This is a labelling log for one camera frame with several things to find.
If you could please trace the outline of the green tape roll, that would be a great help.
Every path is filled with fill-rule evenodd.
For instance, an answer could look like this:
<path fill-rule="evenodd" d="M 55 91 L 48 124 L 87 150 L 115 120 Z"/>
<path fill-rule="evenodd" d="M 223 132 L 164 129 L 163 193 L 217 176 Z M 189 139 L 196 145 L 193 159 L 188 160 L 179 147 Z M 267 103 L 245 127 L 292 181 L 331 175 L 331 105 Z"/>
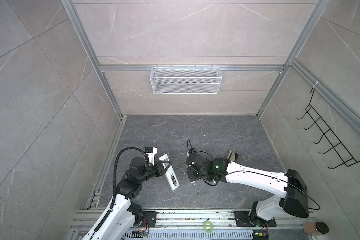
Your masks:
<path fill-rule="evenodd" d="M 211 221 L 206 220 L 203 222 L 203 230 L 205 231 L 205 233 L 210 234 L 213 232 L 214 230 L 214 225 Z"/>

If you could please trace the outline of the amber jar black lid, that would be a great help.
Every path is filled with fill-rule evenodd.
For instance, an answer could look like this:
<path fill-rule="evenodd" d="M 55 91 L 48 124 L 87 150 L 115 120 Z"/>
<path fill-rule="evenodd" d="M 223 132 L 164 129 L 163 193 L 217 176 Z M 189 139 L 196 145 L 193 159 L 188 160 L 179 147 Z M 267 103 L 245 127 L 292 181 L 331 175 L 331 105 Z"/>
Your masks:
<path fill-rule="evenodd" d="M 309 222 L 303 224 L 305 234 L 312 236 L 326 235 L 329 233 L 329 227 L 324 222 Z"/>

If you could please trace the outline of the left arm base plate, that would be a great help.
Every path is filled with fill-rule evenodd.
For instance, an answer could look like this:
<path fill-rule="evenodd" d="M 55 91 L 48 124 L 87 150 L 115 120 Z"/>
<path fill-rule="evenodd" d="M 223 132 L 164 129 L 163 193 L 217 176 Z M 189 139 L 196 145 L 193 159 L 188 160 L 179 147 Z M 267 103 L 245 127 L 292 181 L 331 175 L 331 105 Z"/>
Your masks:
<path fill-rule="evenodd" d="M 148 228 L 155 228 L 157 222 L 157 214 L 156 211 L 145 211 L 138 213 L 135 217 L 135 223 L 133 227 L 142 227 L 145 228 L 146 225 Z"/>

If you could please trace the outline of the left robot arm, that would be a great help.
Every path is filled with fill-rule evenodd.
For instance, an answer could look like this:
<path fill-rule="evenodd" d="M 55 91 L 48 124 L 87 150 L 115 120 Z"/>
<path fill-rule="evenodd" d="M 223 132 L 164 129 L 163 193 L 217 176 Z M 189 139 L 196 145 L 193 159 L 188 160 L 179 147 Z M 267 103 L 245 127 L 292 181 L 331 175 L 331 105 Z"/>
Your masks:
<path fill-rule="evenodd" d="M 129 150 L 143 154 L 132 159 L 129 169 L 117 181 L 117 167 L 121 155 Z M 142 183 L 164 176 L 172 165 L 168 156 L 155 161 L 157 148 L 126 147 L 116 156 L 113 170 L 113 193 L 110 202 L 93 227 L 85 234 L 84 240 L 122 240 L 133 226 L 144 221 L 142 206 L 133 201 L 142 190 Z"/>

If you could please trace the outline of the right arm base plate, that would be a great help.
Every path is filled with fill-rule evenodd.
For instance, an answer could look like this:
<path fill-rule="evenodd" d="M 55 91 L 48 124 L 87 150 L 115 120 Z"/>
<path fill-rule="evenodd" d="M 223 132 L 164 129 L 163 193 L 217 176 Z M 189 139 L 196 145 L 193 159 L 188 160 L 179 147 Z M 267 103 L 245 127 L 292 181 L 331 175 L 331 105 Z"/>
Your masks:
<path fill-rule="evenodd" d="M 250 211 L 234 211 L 234 219 L 237 227 L 276 227 L 276 221 L 272 218 L 270 221 L 258 217 L 251 217 Z"/>

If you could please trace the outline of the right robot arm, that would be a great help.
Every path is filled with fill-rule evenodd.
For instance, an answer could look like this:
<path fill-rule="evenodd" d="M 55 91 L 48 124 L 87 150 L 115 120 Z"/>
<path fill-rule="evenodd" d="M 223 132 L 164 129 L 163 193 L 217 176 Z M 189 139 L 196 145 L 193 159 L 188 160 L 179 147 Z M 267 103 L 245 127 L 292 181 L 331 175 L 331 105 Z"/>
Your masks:
<path fill-rule="evenodd" d="M 212 187 L 220 182 L 241 184 L 271 193 L 272 197 L 255 201 L 244 217 L 252 226 L 263 227 L 284 214 L 302 219 L 309 217 L 311 197 L 307 185 L 295 170 L 274 173 L 245 167 L 223 158 L 209 160 L 195 148 L 188 150 L 186 164 L 191 182 L 203 180 Z"/>

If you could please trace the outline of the white remote control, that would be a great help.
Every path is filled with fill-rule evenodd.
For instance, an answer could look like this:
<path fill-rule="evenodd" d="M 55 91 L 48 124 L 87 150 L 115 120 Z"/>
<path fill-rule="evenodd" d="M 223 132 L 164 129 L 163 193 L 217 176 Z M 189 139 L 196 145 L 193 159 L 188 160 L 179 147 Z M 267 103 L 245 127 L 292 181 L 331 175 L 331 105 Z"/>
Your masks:
<path fill-rule="evenodd" d="M 172 167 L 172 162 L 170 161 L 167 154 L 164 154 L 161 157 L 159 157 L 159 161 L 164 167 L 165 176 L 167 178 L 171 190 L 175 191 L 180 186 L 180 183 Z"/>

